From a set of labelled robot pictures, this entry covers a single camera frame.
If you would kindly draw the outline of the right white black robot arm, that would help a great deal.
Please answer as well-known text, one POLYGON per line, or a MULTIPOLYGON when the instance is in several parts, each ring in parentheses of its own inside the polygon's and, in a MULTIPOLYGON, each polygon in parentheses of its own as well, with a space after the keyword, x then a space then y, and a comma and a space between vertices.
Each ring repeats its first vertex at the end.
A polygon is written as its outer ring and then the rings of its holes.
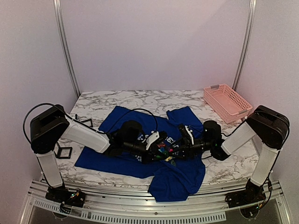
POLYGON ((220 125, 213 120, 204 122, 201 138, 195 138, 193 128, 183 124, 178 128, 183 140, 178 150, 187 158, 209 151, 213 158, 224 161, 252 139, 258 138, 262 142, 258 162, 248 181, 249 187, 241 196, 245 203, 252 203, 259 197, 258 187, 270 176, 289 136, 290 121, 285 115, 260 105, 225 139, 220 125))

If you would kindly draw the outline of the blue printed t-shirt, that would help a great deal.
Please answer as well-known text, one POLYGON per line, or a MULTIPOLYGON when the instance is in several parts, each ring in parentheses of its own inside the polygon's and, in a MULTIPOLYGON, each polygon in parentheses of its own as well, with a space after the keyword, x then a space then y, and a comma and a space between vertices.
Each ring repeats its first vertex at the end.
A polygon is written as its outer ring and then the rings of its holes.
MULTIPOLYGON (((188 106, 167 111, 165 118, 153 118, 146 113, 130 112, 125 107, 116 106, 102 122, 99 130, 113 132, 129 120, 135 120, 142 125, 144 133, 138 136, 139 140, 147 138, 155 129, 165 131, 168 134, 165 138, 166 146, 179 146, 178 140, 181 134, 178 125, 180 124, 190 127, 196 138, 200 138, 203 133, 201 121, 188 106)), ((173 164, 167 161, 143 164, 139 157, 126 152, 111 157, 97 153, 88 147, 83 148, 75 166, 142 179, 151 176, 153 179, 148 192, 157 202, 185 201, 189 195, 198 192, 206 173, 201 155, 187 160, 175 159, 173 164)))

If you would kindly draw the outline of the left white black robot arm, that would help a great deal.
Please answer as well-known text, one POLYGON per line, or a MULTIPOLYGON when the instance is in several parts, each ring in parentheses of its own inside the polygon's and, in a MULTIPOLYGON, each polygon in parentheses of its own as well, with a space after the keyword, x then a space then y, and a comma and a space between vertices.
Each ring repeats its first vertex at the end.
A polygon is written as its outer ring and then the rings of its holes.
POLYGON ((58 153, 54 151, 60 140, 74 142, 109 156, 128 152, 154 159, 154 148, 162 136, 158 131, 154 131, 144 141, 138 142, 137 138, 142 128, 133 120, 123 123, 121 129, 114 133, 100 132, 72 118, 61 105, 49 106, 49 109, 31 120, 29 142, 45 180, 52 188, 52 196, 60 203, 66 202, 70 197, 69 191, 63 187, 64 181, 57 165, 58 153))

